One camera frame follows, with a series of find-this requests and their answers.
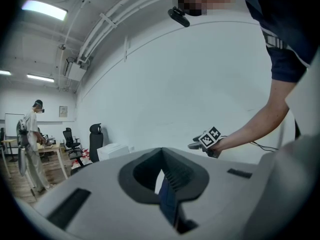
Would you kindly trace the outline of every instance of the ceiling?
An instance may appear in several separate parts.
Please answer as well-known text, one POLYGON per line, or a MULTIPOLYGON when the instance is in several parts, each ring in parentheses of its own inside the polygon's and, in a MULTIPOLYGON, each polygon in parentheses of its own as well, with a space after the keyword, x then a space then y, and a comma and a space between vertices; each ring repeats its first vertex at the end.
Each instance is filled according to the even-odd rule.
MULTIPOLYGON (((4 46, 0 69, 9 70, 11 76, 0 76, 0 81, 24 82, 33 85, 58 87, 61 50, 60 44, 84 0, 36 0, 67 10, 64 21, 34 11, 21 10, 12 24, 4 46), (27 78, 27 74, 54 78, 55 83, 27 78)), ((120 0, 88 0, 76 18, 66 43, 61 70, 67 57, 77 56, 88 33, 100 19, 120 0)), ((78 82, 60 78, 61 90, 75 90, 78 82)))

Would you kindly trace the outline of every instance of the man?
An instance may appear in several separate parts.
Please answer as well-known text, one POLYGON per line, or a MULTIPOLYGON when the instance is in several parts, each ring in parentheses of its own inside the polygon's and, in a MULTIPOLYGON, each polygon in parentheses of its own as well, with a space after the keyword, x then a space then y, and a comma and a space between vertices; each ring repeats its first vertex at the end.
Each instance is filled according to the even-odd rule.
MULTIPOLYGON (((179 9, 199 16, 231 0, 178 0, 179 9)), ((272 62, 267 104, 241 129, 211 147, 215 153, 258 140, 286 117, 285 98, 312 62, 319 46, 318 0, 246 0, 251 16, 260 24, 272 62)))
POLYGON ((43 165, 41 163, 40 155, 38 152, 37 142, 46 143, 47 141, 41 136, 38 131, 37 115, 36 113, 42 113, 43 102, 37 99, 32 106, 32 109, 25 116, 27 139, 29 145, 25 148, 26 157, 28 160, 28 172, 35 184, 35 189, 40 193, 44 189, 49 190, 52 186, 46 179, 43 165))

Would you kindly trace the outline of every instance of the fluorescent light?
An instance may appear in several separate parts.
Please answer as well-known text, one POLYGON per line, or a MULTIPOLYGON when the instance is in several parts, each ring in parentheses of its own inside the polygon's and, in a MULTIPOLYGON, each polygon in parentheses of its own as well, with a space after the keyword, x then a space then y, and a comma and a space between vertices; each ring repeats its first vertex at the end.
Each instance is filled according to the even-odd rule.
POLYGON ((26 76, 27 76, 28 78, 32 78, 32 79, 37 79, 37 80, 42 80, 42 81, 48 81, 48 82, 52 82, 52 83, 55 82, 55 80, 52 79, 52 78, 41 77, 41 76, 32 75, 32 74, 27 74, 26 76))
POLYGON ((55 7, 53 5, 50 5, 44 2, 38 2, 33 0, 26 1, 22 7, 22 10, 30 10, 30 11, 46 14, 62 21, 65 19, 65 16, 67 14, 66 10, 60 9, 58 7, 55 7))
POLYGON ((7 71, 7 70, 0 70, 0 74, 1 74, 1 75, 8 75, 8 76, 11 76, 10 71, 7 71))

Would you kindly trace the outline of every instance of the white wall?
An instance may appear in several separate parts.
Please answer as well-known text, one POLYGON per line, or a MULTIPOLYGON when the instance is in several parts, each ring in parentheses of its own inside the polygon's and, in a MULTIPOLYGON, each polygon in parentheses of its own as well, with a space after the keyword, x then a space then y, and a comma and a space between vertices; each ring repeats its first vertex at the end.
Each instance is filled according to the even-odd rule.
MULTIPOLYGON (((145 31, 134 32, 130 25, 124 32, 117 29, 100 47, 77 93, 83 146, 89 147, 90 125, 102 123, 112 142, 136 151, 174 147, 191 152, 187 145, 203 130, 216 126, 231 134, 266 104, 271 61, 260 27, 247 14, 218 11, 192 18, 189 28, 167 18, 146 23, 145 31), (130 37, 126 62, 125 32, 130 37)), ((148 17, 134 19, 143 28, 148 17)), ((282 143, 293 140, 291 113, 259 142, 276 147, 280 132, 282 143)), ((247 144, 224 151, 221 158, 257 163, 264 153, 247 144)))
POLYGON ((63 141, 63 130, 73 128, 75 121, 76 98, 71 92, 59 92, 53 88, 33 86, 23 83, 1 83, 0 87, 0 126, 5 127, 5 114, 26 115, 36 100, 42 100, 45 113, 37 114, 38 127, 43 134, 63 141), (66 118, 59 117, 59 106, 68 107, 66 118))

